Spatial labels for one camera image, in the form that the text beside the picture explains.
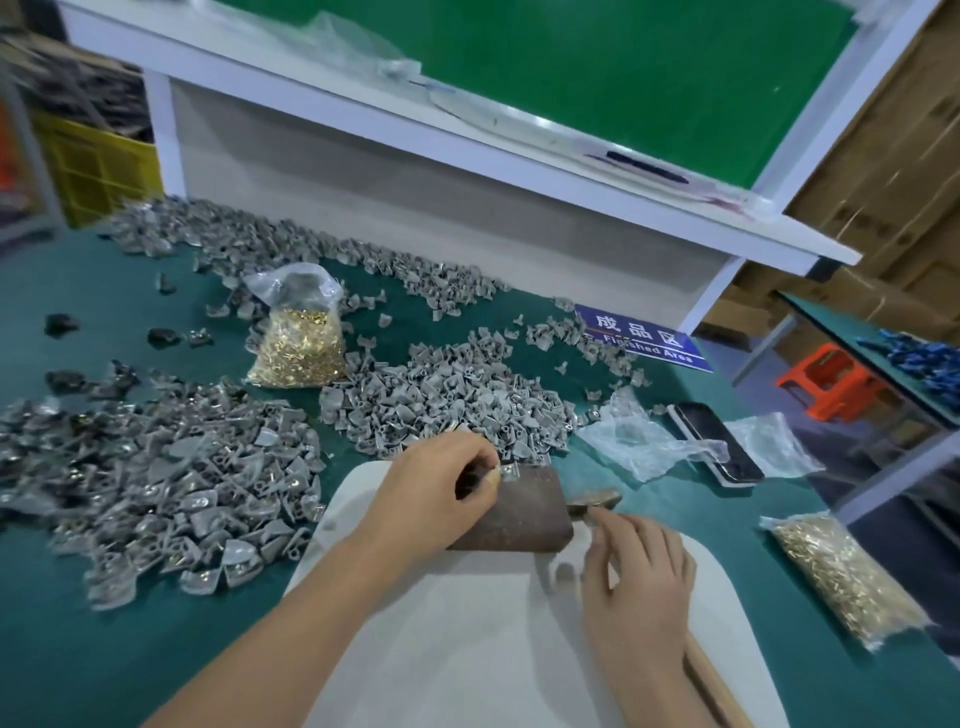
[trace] wooden handle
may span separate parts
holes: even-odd
[[[723,728],[754,728],[707,653],[689,632],[686,633],[686,666],[697,691]]]

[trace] pile of gray metal parts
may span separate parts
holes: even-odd
[[[0,516],[40,520],[55,553],[89,558],[95,610],[132,601],[154,568],[209,595],[222,579],[237,587],[278,558],[300,559],[312,532],[300,525],[324,512],[324,461],[305,413],[227,379],[156,372],[157,398],[125,403],[136,376],[123,374],[129,386],[102,382],[117,396],[84,413],[51,397],[0,417]]]
[[[133,204],[111,216],[103,233],[131,255],[171,255],[181,244],[198,248],[194,269],[212,270],[230,290],[227,301],[209,307],[208,315],[228,316],[233,310],[239,318],[251,321],[247,349],[254,353],[266,330],[269,311],[252,297],[243,277],[291,262],[335,259],[362,266],[372,275],[400,279],[408,294],[426,299],[435,322],[444,315],[459,316],[460,306],[492,299],[497,290],[510,288],[484,276],[475,266],[437,263],[371,243],[341,240],[291,220],[272,222],[206,200],[167,197]],[[346,316],[385,302],[382,291],[379,296],[364,298],[346,293],[340,313]],[[565,312],[574,308],[569,299],[556,299],[555,304]],[[386,327],[390,320],[382,315],[379,325]],[[514,323],[521,328],[523,316]],[[349,322],[344,322],[344,330],[352,331]],[[468,343],[458,346],[441,350],[412,347],[412,359],[405,367],[376,362],[371,354],[375,337],[358,336],[357,345],[367,353],[349,354],[348,382],[324,390],[323,419],[344,431],[357,449],[368,455],[387,457],[420,437],[465,426],[486,434],[505,459],[545,462],[548,451],[565,449],[569,432],[585,425],[588,417],[596,419],[598,409],[592,407],[587,417],[578,420],[573,405],[561,402],[556,392],[543,390],[539,381],[511,373],[503,363],[513,350],[506,340],[520,335],[520,330],[490,334],[480,328],[479,336],[472,334]],[[636,360],[635,354],[589,338],[579,319],[556,321],[550,317],[546,323],[526,328],[529,345],[547,351],[555,342],[576,347],[591,365],[602,362],[617,377],[629,377]],[[564,374],[566,362],[557,369]],[[624,383],[620,379],[611,388]],[[599,400],[602,393],[587,395],[589,400]]]
[[[405,366],[350,352],[348,381],[320,394],[321,419],[367,455],[392,457],[421,437],[461,428],[484,434],[503,461],[545,465],[551,449],[566,451],[574,405],[539,377],[513,374],[503,363],[512,352],[499,331],[485,328],[465,344],[411,345]]]

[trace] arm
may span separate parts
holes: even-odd
[[[456,479],[474,460],[491,471],[472,494],[457,500]],[[487,440],[464,431],[408,448],[394,461],[356,530],[145,728],[300,728],[386,591],[490,510],[500,481],[498,464]]]
[[[584,621],[600,671],[630,728],[712,728],[684,674],[696,563],[680,536],[635,516],[590,509]],[[611,588],[609,567],[620,580]]]

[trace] hand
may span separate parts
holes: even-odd
[[[474,461],[490,471],[471,494],[457,500],[457,478]],[[407,569],[450,546],[493,507],[499,464],[493,445],[472,432],[454,430],[420,440],[387,471],[354,535]]]
[[[591,508],[584,622],[594,658],[628,722],[652,683],[684,680],[684,642],[697,565],[680,536],[638,516]],[[611,589],[608,565],[619,583]]]

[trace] white shelf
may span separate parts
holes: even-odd
[[[360,81],[188,5],[61,0],[60,7],[71,41],[87,50],[731,256],[798,275],[821,257],[860,258],[791,218],[751,220],[482,132],[434,107],[422,89]]]

